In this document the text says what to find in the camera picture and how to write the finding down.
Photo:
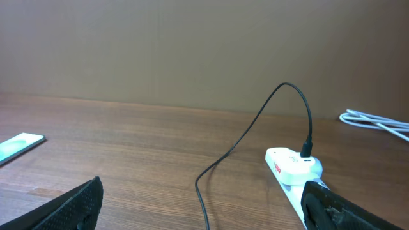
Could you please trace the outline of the smartphone with teal screen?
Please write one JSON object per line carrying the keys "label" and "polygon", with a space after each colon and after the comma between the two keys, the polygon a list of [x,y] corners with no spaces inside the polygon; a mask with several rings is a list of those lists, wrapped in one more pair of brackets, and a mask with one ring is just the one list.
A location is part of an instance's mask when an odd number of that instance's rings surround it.
{"label": "smartphone with teal screen", "polygon": [[1,165],[46,141],[44,135],[21,133],[1,143]]}

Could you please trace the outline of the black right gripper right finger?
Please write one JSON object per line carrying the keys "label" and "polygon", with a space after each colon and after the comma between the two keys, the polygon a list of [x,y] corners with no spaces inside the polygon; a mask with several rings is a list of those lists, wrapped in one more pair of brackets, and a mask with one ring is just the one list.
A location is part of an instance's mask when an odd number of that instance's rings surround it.
{"label": "black right gripper right finger", "polygon": [[308,230],[402,230],[315,181],[306,182],[300,204]]}

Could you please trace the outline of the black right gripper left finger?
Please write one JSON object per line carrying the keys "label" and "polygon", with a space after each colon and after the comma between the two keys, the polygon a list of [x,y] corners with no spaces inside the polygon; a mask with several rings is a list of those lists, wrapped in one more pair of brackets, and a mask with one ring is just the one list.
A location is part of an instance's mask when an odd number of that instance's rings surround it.
{"label": "black right gripper left finger", "polygon": [[95,230],[104,189],[98,176],[1,225],[1,230]]}

